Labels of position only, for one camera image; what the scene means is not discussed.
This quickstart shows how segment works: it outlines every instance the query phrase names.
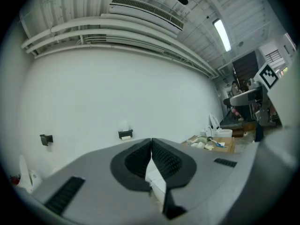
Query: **red object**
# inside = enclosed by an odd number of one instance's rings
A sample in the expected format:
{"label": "red object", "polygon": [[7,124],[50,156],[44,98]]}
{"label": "red object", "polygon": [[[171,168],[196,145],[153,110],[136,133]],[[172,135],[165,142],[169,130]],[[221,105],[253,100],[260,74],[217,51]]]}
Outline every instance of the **red object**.
{"label": "red object", "polygon": [[13,184],[13,185],[18,185],[20,182],[20,180],[18,179],[17,176],[14,176],[14,177],[10,177],[10,183]]}

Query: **air vent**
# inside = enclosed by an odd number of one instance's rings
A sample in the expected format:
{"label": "air vent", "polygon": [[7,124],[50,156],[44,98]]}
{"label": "air vent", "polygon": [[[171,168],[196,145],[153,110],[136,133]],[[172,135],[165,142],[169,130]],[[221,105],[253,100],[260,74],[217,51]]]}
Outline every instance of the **air vent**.
{"label": "air vent", "polygon": [[237,164],[237,162],[233,162],[233,161],[222,159],[222,158],[216,158],[214,162],[225,165],[225,166],[229,166],[229,167],[235,167]]}
{"label": "air vent", "polygon": [[78,190],[85,182],[82,178],[70,178],[54,195],[47,201],[45,207],[52,212],[61,215]]}
{"label": "air vent", "polygon": [[170,15],[169,13],[167,13],[157,7],[149,5],[147,3],[137,1],[137,0],[112,0],[112,4],[122,4],[122,5],[128,5],[131,7],[143,9],[145,11],[151,12],[153,14],[156,14],[157,16],[162,17],[162,18],[172,22],[179,28],[183,29],[184,23],[181,22],[179,19],[177,19],[176,17]]}

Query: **ceiling light fixture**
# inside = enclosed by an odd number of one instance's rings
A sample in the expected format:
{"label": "ceiling light fixture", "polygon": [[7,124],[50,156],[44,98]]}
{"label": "ceiling light fixture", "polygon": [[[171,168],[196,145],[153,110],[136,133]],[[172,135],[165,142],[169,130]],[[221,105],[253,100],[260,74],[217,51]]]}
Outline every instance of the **ceiling light fixture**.
{"label": "ceiling light fixture", "polygon": [[230,51],[231,50],[230,42],[222,21],[220,19],[217,19],[212,24],[216,27],[217,32],[219,33],[222,39],[226,52]]}

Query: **black grille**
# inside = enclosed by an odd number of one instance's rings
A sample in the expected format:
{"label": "black grille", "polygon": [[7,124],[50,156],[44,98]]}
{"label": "black grille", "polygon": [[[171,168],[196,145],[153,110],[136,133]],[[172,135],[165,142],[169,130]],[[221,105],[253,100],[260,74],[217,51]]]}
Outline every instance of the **black grille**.
{"label": "black grille", "polygon": [[130,153],[125,158],[126,168],[134,175],[145,179],[148,163],[151,158],[151,141]]}
{"label": "black grille", "polygon": [[136,1],[136,0],[112,0],[112,3],[119,3],[119,4],[124,4],[124,5],[133,6],[136,8],[144,9],[144,10],[152,12],[160,17],[163,17],[164,19],[176,24],[178,27],[183,29],[183,22],[181,22],[179,19],[171,16],[170,14],[168,14],[167,12],[165,12],[161,9],[158,9],[154,6],[148,5],[147,3],[143,3],[140,1]]}
{"label": "black grille", "polygon": [[54,195],[46,202],[45,207],[61,215],[80,187],[85,182],[82,178],[71,177]]}
{"label": "black grille", "polygon": [[179,157],[156,143],[152,143],[152,159],[165,180],[176,174],[182,166]]}
{"label": "black grille", "polygon": [[222,165],[229,166],[229,167],[235,167],[237,164],[237,162],[233,162],[233,161],[222,159],[222,158],[216,158],[214,162],[220,163]]}

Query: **black wall mount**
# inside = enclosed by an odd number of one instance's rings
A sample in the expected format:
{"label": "black wall mount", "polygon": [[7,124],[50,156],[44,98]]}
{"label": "black wall mount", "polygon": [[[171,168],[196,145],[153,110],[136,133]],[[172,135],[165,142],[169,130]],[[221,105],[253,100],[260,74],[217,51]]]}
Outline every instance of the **black wall mount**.
{"label": "black wall mount", "polygon": [[127,137],[127,136],[132,137],[132,132],[133,132],[132,129],[129,131],[124,131],[124,132],[119,131],[119,138],[122,140],[122,137]]}
{"label": "black wall mount", "polygon": [[49,146],[48,143],[52,143],[53,142],[52,135],[41,134],[40,137],[41,137],[42,144],[44,146]]}

